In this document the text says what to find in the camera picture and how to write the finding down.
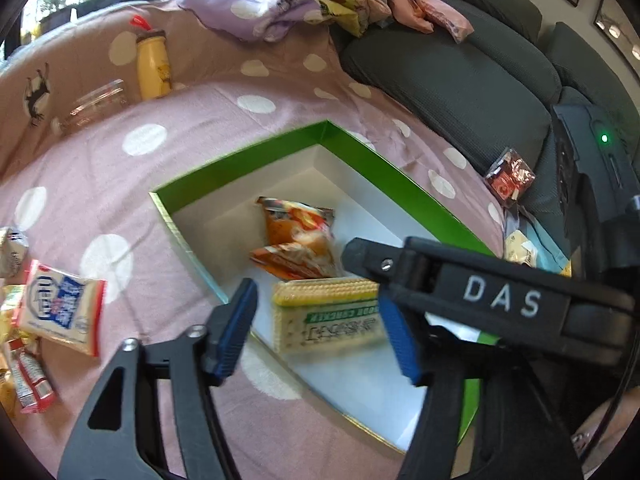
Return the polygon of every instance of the purple fabric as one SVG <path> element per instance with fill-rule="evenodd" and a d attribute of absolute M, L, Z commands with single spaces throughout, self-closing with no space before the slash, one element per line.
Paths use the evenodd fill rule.
<path fill-rule="evenodd" d="M 316 0 L 178 0 L 206 27 L 245 41 L 279 41 L 296 23 L 317 19 Z"/>

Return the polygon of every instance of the bed sheet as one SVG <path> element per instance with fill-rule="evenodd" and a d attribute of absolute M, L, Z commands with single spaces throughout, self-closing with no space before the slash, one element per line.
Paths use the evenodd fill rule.
<path fill-rule="evenodd" d="M 139 102 L 135 30 L 128 24 L 136 13 L 167 34 L 175 90 L 159 100 Z M 61 138 L 56 119 L 79 96 L 116 78 L 126 82 L 136 104 Z M 34 110 L 26 95 L 43 81 L 47 98 Z M 207 160 L 330 119 L 401 168 L 502 255 L 503 216 L 482 179 L 404 107 L 346 75 L 326 27 L 300 24 L 281 43 L 244 44 L 204 28 L 174 0 L 119 6 L 17 53 L 0 75 L 0 94 L 7 96 L 0 103 L 0 224 L 26 232 L 31 256 L 108 280 L 101 357 L 43 342 L 60 400 L 44 414 L 14 420 L 54 474 L 84 400 L 121 341 L 167 340 L 210 311 L 211 298 L 175 256 L 148 196 Z M 249 346 L 215 395 L 243 478 L 396 476 L 398 454 L 336 425 L 265 359 Z M 170 466 L 184 473 L 167 384 L 161 385 L 161 406 Z"/>

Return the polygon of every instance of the screw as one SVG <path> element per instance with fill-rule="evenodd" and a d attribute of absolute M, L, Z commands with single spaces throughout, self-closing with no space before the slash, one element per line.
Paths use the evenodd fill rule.
<path fill-rule="evenodd" d="M 207 328 L 204 325 L 193 325 L 190 326 L 187 330 L 187 336 L 193 337 L 194 339 L 197 337 L 201 337 L 205 334 Z"/>
<path fill-rule="evenodd" d="M 135 337 L 129 337 L 122 342 L 122 349 L 125 352 L 131 352 L 138 347 L 138 340 Z"/>

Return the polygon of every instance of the gray sofa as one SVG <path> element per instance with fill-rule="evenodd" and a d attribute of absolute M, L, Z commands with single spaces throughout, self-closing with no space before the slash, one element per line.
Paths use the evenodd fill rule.
<path fill-rule="evenodd" d="M 443 1 L 474 26 L 464 43 L 439 27 L 428 35 L 396 24 L 372 27 L 343 45 L 340 62 L 408 107 L 479 173 L 505 147 L 515 148 L 537 175 L 521 203 L 567 254 L 550 108 L 589 102 L 604 108 L 637 170 L 638 110 L 615 73 L 564 23 L 539 49 L 542 16 L 529 0 Z"/>

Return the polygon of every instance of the barcode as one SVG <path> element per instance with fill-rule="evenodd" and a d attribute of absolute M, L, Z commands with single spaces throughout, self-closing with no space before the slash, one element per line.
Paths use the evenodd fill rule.
<path fill-rule="evenodd" d="M 49 386 L 48 381 L 42 381 L 40 384 L 36 384 L 36 391 L 38 393 L 38 396 L 41 399 L 44 399 L 44 397 L 51 394 L 52 389 L 51 386 Z"/>
<path fill-rule="evenodd" d="M 33 394 L 26 395 L 24 397 L 20 397 L 20 404 L 24 408 L 28 408 L 29 406 L 33 406 L 36 403 L 36 398 Z"/>

